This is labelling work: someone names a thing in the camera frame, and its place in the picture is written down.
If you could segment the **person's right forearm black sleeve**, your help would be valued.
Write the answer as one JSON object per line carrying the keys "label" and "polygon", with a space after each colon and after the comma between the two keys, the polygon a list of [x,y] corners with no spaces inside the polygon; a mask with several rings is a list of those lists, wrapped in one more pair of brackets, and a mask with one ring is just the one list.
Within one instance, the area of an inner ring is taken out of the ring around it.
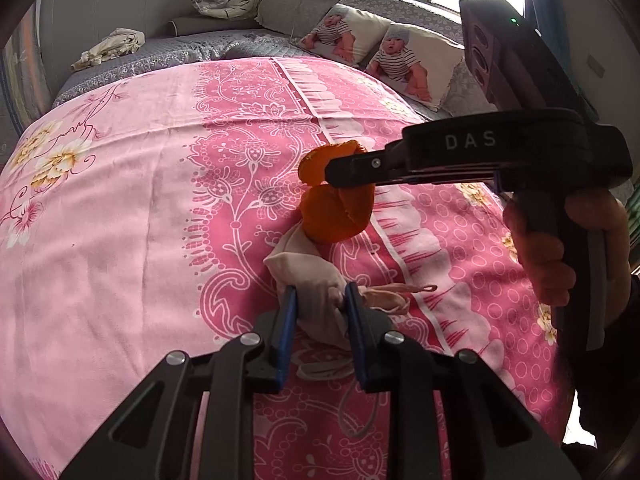
{"label": "person's right forearm black sleeve", "polygon": [[630,282],[623,312],[605,329],[603,346],[572,368],[580,426],[596,446],[566,444],[563,452],[580,476],[594,479],[639,420],[639,278]]}

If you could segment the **person's right hand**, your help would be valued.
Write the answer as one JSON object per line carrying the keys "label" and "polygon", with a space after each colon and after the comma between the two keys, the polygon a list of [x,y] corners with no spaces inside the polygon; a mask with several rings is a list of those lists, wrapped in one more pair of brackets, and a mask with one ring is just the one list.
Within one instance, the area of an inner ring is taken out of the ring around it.
{"label": "person's right hand", "polygon": [[[626,309],[631,296],[630,241],[624,205],[603,188],[594,188],[567,197],[565,211],[570,220],[588,231],[601,231],[605,240],[606,292],[605,323],[610,325]],[[506,205],[503,221],[511,231],[518,261],[524,268],[540,302],[564,307],[576,283],[573,268],[562,261],[564,246],[546,233],[527,227],[524,211],[515,202]]]}

